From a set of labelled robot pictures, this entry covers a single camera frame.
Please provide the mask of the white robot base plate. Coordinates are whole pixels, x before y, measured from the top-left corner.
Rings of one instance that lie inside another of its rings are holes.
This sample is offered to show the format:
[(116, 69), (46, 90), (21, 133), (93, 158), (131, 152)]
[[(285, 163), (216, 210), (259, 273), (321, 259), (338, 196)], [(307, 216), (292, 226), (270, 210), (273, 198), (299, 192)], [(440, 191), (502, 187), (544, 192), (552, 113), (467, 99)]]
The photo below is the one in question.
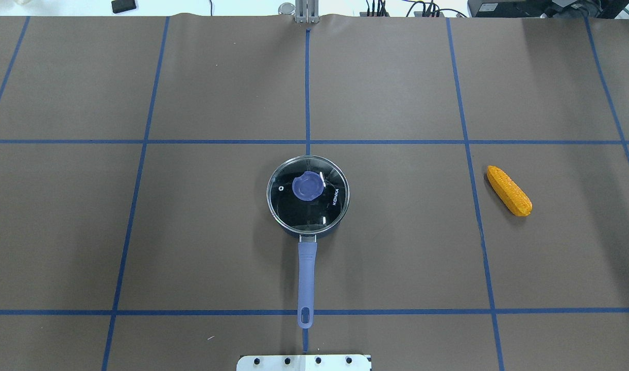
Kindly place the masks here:
[(256, 355), (243, 356), (236, 370), (372, 370), (370, 355)]

